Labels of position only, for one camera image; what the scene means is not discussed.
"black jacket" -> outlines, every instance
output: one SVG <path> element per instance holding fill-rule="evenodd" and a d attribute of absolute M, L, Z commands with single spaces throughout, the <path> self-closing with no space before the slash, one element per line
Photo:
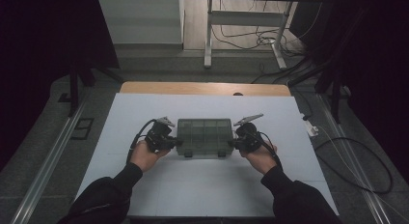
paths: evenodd
<path fill-rule="evenodd" d="M 114 179 L 92 182 L 59 224 L 122 223 L 129 210 L 132 187 L 142 175 L 138 166 L 128 163 Z M 274 196 L 273 211 L 278 223 L 341 223 L 316 188 L 292 182 L 279 167 L 268 171 L 261 183 Z"/>

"finger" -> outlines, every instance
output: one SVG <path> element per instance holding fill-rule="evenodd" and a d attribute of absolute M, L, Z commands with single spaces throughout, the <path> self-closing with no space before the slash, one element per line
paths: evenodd
<path fill-rule="evenodd" d="M 271 148 L 273 148 L 273 150 L 274 150 L 275 153 L 278 151 L 277 146 L 273 145 L 273 143 L 271 143 L 270 141 L 265 141 L 265 140 L 264 140 L 264 142 L 265 142 L 266 144 L 268 144 L 269 146 L 271 146 Z"/>
<path fill-rule="evenodd" d="M 171 150 L 161 150 L 159 152 L 156 153 L 156 155 L 158 156 L 158 158 L 165 156 L 166 154 L 168 154 Z"/>
<path fill-rule="evenodd" d="M 239 150 L 241 157 L 247 157 L 247 153 L 244 151 Z"/>
<path fill-rule="evenodd" d="M 136 145 L 138 146 L 138 145 L 147 145 L 147 144 L 148 144 L 147 141 L 140 140 L 140 141 L 138 141 L 138 143 Z"/>

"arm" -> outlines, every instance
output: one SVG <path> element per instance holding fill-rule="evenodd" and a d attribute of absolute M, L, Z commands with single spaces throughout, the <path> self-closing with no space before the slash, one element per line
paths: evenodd
<path fill-rule="evenodd" d="M 169 151 L 152 153 L 145 141 L 138 142 L 123 170 L 114 179 L 92 182 L 58 223 L 122 223 L 129 210 L 132 187 Z"/>
<path fill-rule="evenodd" d="M 274 196 L 273 211 L 279 223 L 341 223 L 316 188 L 291 181 L 264 147 L 241 155 L 264 174 L 261 183 Z"/>

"wooden table edge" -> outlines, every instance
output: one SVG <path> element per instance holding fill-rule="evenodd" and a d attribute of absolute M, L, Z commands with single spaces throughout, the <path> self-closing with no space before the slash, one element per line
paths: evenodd
<path fill-rule="evenodd" d="M 159 95 L 215 95 L 290 97 L 286 85 L 241 84 L 216 82 L 141 82 L 127 81 L 121 86 L 122 94 L 159 94 Z"/>

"white table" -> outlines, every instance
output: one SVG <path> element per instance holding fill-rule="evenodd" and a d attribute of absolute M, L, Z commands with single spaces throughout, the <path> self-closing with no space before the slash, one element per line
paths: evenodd
<path fill-rule="evenodd" d="M 293 97 L 117 94 L 78 195 L 94 180 L 122 170 L 130 143 L 150 119 L 168 116 L 176 124 L 179 118 L 230 118 L 234 123 L 259 113 L 264 116 L 253 123 L 279 147 L 285 173 L 316 187 L 337 212 Z M 238 151 L 226 158 L 184 158 L 173 149 L 134 186 L 128 215 L 273 216 L 273 196 L 261 177 Z"/>

